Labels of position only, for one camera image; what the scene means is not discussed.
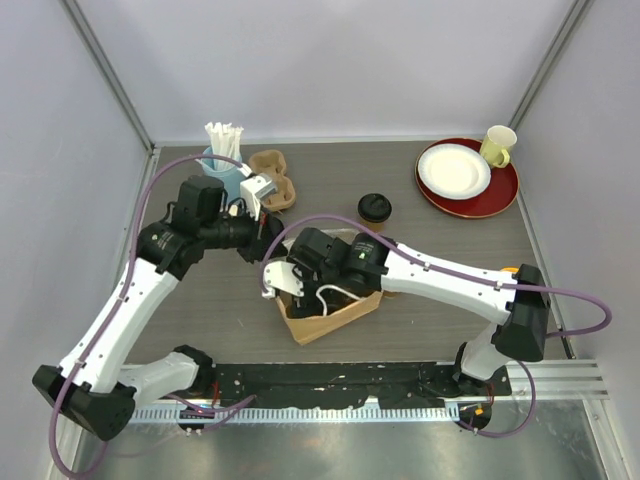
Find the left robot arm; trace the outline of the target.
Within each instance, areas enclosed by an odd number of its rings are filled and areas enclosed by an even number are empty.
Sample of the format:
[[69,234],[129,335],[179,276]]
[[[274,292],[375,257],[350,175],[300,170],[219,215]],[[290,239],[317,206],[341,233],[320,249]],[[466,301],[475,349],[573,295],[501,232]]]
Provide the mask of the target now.
[[208,250],[233,249],[254,263],[268,257],[282,223],[263,206],[277,190],[265,174],[240,184],[240,210],[229,214],[222,181],[194,175],[184,181],[165,217],[143,228],[134,257],[90,329],[57,366],[42,365],[32,379],[47,402],[102,441],[115,438],[134,410],[174,392],[205,397],[215,381],[212,358],[182,345],[130,372],[122,367],[142,330],[190,267]]

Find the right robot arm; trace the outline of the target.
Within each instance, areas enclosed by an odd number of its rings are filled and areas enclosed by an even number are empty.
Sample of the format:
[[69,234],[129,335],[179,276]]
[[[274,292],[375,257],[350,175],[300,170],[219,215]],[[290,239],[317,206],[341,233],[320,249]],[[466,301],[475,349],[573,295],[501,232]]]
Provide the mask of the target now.
[[390,238],[358,233],[351,242],[305,228],[287,255],[303,283],[303,299],[326,306],[324,292],[365,297],[374,292],[410,294],[472,312],[490,325],[456,354],[451,380],[472,395],[510,361],[544,357],[548,296],[538,268],[515,273],[482,270],[431,257]]

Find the brown paper bag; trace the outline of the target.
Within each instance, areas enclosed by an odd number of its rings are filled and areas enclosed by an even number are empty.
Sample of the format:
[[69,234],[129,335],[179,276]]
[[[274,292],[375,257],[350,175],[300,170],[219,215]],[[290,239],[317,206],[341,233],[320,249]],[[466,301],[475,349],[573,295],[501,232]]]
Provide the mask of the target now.
[[283,259],[305,275],[316,275],[322,284],[342,287],[362,299],[328,316],[290,318],[292,295],[279,292],[274,298],[292,337],[306,345],[375,311],[382,299],[381,276],[389,249],[366,233],[350,241],[326,231],[307,227],[288,247]]

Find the brown paper cup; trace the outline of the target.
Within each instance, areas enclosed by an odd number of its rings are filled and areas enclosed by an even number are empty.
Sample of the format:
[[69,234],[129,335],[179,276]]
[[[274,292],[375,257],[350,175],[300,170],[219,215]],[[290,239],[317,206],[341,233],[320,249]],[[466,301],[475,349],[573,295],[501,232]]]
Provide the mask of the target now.
[[360,223],[370,229],[373,232],[380,233],[385,229],[386,222],[385,221],[370,221],[364,218],[360,219]]

